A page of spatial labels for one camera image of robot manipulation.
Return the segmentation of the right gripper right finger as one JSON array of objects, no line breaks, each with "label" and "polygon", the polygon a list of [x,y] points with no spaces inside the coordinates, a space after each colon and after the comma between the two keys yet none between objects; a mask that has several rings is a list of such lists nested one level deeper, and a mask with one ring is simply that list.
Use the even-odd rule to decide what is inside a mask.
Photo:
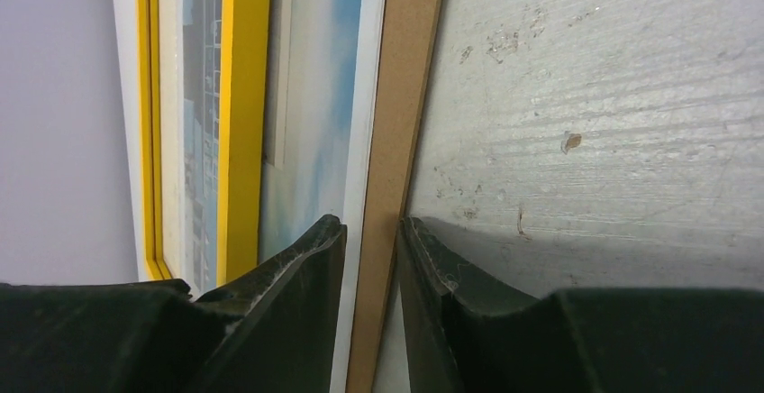
[{"label": "right gripper right finger", "polygon": [[760,392],[763,295],[562,288],[532,297],[415,217],[396,231],[414,392]]}]

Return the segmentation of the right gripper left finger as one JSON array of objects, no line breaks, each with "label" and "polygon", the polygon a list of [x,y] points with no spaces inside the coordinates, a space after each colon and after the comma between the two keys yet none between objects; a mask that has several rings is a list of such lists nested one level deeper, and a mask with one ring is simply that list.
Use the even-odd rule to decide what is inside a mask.
[{"label": "right gripper left finger", "polygon": [[4,392],[326,392],[347,228],[325,215],[231,283],[1,287]]}]

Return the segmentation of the blue building photo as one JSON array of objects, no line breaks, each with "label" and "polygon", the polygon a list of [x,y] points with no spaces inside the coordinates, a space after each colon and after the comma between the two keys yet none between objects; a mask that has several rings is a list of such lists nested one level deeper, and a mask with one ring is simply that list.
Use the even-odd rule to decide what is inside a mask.
[{"label": "blue building photo", "polygon": [[[386,0],[270,0],[256,266],[323,215],[347,227],[326,392],[350,358]],[[222,121],[222,0],[161,0],[164,241],[169,267],[196,291],[214,284],[214,198]]]}]

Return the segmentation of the brown fibreboard backing board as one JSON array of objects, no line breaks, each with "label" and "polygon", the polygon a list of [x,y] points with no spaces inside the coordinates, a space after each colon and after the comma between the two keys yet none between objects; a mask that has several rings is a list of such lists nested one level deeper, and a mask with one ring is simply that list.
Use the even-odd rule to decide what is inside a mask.
[{"label": "brown fibreboard backing board", "polygon": [[370,392],[405,210],[441,0],[386,0],[359,279],[344,392]]}]

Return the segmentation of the yellow wooden photo frame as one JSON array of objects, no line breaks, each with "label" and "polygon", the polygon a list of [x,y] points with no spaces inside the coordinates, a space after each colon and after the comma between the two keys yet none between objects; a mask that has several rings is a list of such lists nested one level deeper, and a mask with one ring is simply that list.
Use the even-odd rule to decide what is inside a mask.
[{"label": "yellow wooden photo frame", "polygon": [[[217,232],[214,284],[220,286],[257,264],[260,156],[266,104],[270,0],[222,0],[222,121],[217,151],[222,172],[214,198]],[[141,211],[138,264],[148,279],[177,274],[166,255],[160,149],[160,0],[136,0]]]}]

